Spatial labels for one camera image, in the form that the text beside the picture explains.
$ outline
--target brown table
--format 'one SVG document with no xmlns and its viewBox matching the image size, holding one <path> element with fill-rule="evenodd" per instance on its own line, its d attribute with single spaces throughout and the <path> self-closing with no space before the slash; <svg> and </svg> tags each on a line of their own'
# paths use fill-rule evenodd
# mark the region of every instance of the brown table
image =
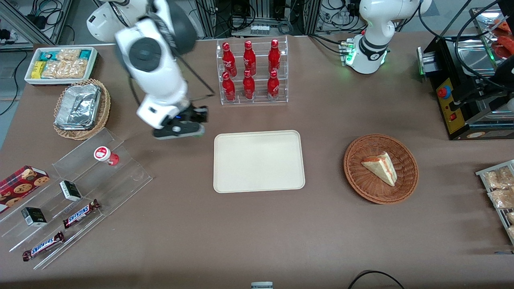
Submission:
<svg viewBox="0 0 514 289">
<path fill-rule="evenodd" d="M 416 47 L 430 40 L 399 33 L 383 67 L 359 75 L 311 39 L 290 37 L 287 105 L 222 107 L 216 96 L 198 103 L 210 108 L 202 138 L 167 141 L 135 115 L 113 47 L 98 46 L 94 77 L 113 98 L 107 127 L 155 179 L 45 270 L 0 242 L 0 282 L 11 282 L 1 287 L 235 289 L 270 280 L 279 289 L 344 288 L 377 269 L 407 288 L 512 288 L 514 256 L 492 254 L 511 247 L 474 172 L 513 159 L 513 142 L 447 140 L 418 75 Z M 215 45 L 199 42 L 187 59 L 216 88 Z M 205 93 L 185 78 L 193 97 Z M 26 86 L 0 152 L 1 177 L 25 164 L 46 168 L 79 144 L 52 127 L 62 89 Z M 305 187 L 216 193 L 214 137 L 272 130 L 300 133 Z M 419 186 L 405 202 L 375 205 L 347 183 L 344 150 L 368 133 L 391 135 L 416 157 Z"/>
</svg>

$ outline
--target acrylic bottle rack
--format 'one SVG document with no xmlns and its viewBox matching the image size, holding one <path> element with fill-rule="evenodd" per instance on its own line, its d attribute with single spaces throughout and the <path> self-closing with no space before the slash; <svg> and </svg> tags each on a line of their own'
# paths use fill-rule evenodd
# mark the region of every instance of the acrylic bottle rack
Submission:
<svg viewBox="0 0 514 289">
<path fill-rule="evenodd" d="M 141 164 L 132 159 L 122 143 L 108 129 L 102 129 L 47 170 L 52 179 L 46 186 L 28 195 L 26 201 L 19 202 L 16 208 L 0 216 L 2 242 L 8 245 L 10 252 L 19 255 L 20 262 L 24 251 L 31 250 L 62 231 L 66 239 L 64 243 L 41 252 L 27 262 L 34 269 L 45 268 L 152 180 Z M 95 160 L 93 152 L 100 146 L 106 146 L 117 154 L 120 157 L 119 163 L 109 166 Z M 62 180 L 75 183 L 82 195 L 81 200 L 72 202 L 65 199 L 59 186 Z M 65 229 L 62 221 L 94 199 L 101 207 Z M 40 208 L 48 223 L 39 228 L 27 226 L 21 213 L 24 207 Z"/>
<path fill-rule="evenodd" d="M 275 101 L 270 101 L 268 99 L 268 79 L 269 79 L 269 70 L 268 70 L 268 54 L 271 48 L 271 40 L 277 39 L 279 41 L 279 50 L 280 50 L 280 69 L 278 70 L 277 78 L 280 82 L 279 86 L 279 96 Z M 244 79 L 244 71 L 245 65 L 243 62 L 243 54 L 245 53 L 245 45 L 244 39 L 226 39 L 222 41 L 217 41 L 217 49 L 216 49 L 216 62 L 218 65 L 218 81 L 219 81 L 219 95 L 221 96 L 221 102 L 223 105 L 225 104 L 253 104 L 253 103 L 281 103 L 287 102 L 289 100 L 288 95 L 288 47 L 287 47 L 287 37 L 265 37 L 265 38 L 251 38 L 253 51 L 256 56 L 256 74 L 253 76 L 255 80 L 255 96 L 253 100 L 248 100 L 244 96 L 244 88 L 243 88 L 243 79 Z M 225 94 L 222 87 L 222 73 L 225 71 L 225 67 L 223 66 L 223 50 L 221 45 L 223 42 L 228 42 L 230 44 L 230 50 L 234 54 L 235 57 L 235 65 L 237 68 L 237 75 L 232 78 L 232 81 L 235 85 L 235 102 L 228 102 L 225 98 Z"/>
</svg>

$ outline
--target snickers bar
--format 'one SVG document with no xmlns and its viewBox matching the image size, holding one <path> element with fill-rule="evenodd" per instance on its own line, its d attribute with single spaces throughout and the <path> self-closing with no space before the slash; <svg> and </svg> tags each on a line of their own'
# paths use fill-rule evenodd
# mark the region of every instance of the snickers bar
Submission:
<svg viewBox="0 0 514 289">
<path fill-rule="evenodd" d="M 71 215 L 71 217 L 67 218 L 63 221 L 64 228 L 67 229 L 71 227 L 74 223 L 78 222 L 94 210 L 100 207 L 100 204 L 98 204 L 97 200 L 94 199 L 91 203 L 87 204 L 84 208 L 82 208 L 80 211 L 76 212 L 75 214 Z"/>
<path fill-rule="evenodd" d="M 38 246 L 32 248 L 32 250 L 27 250 L 23 252 L 23 261 L 27 262 L 30 259 L 36 257 L 39 253 L 43 252 L 44 250 L 47 250 L 48 248 L 54 246 L 57 243 L 63 242 L 64 243 L 64 235 L 60 231 L 55 235 L 54 237 L 46 240 L 45 242 L 39 244 Z"/>
</svg>

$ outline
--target red bottle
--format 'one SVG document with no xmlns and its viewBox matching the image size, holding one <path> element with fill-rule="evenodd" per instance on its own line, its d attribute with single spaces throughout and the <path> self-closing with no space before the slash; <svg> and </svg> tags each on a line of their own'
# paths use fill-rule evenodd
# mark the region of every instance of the red bottle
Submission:
<svg viewBox="0 0 514 289">
<path fill-rule="evenodd" d="M 245 41 L 245 54 L 243 55 L 245 61 L 245 69 L 250 70 L 252 75 L 257 73 L 257 63 L 255 60 L 255 52 L 253 52 L 252 42 L 250 40 Z"/>
<path fill-rule="evenodd" d="M 223 91 L 225 93 L 225 98 L 228 102 L 235 102 L 235 86 L 232 79 L 230 79 L 230 74 L 226 71 L 223 72 Z"/>
<path fill-rule="evenodd" d="M 248 100 L 252 100 L 255 95 L 255 81 L 253 80 L 252 73 L 250 70 L 245 70 L 245 78 L 243 80 L 243 86 L 245 88 L 245 97 Z"/>
<path fill-rule="evenodd" d="M 279 71 L 280 68 L 280 50 L 279 41 L 277 39 L 271 40 L 271 50 L 268 54 L 268 70 L 271 73 L 274 69 Z"/>
<path fill-rule="evenodd" d="M 230 77 L 237 75 L 237 68 L 235 68 L 235 57 L 232 51 L 230 51 L 230 45 L 227 42 L 222 44 L 223 48 L 223 66 L 225 71 L 230 73 Z"/>
<path fill-rule="evenodd" d="M 270 78 L 268 79 L 268 99 L 271 101 L 275 101 L 279 97 L 279 85 L 280 82 L 277 79 L 277 71 L 273 70 L 270 73 Z"/>
</svg>

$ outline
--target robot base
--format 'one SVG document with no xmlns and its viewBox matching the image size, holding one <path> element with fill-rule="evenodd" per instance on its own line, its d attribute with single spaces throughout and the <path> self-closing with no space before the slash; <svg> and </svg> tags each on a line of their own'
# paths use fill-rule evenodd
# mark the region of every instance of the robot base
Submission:
<svg viewBox="0 0 514 289">
<path fill-rule="evenodd" d="M 382 65 L 387 53 L 384 53 L 382 57 L 377 55 L 378 58 L 376 60 L 369 60 L 367 55 L 359 48 L 359 41 L 362 37 L 362 35 L 357 35 L 353 39 L 347 40 L 348 43 L 353 43 L 354 47 L 351 51 L 348 51 L 350 54 L 345 58 L 344 62 L 345 65 L 353 68 L 358 73 L 372 74 Z"/>
</svg>

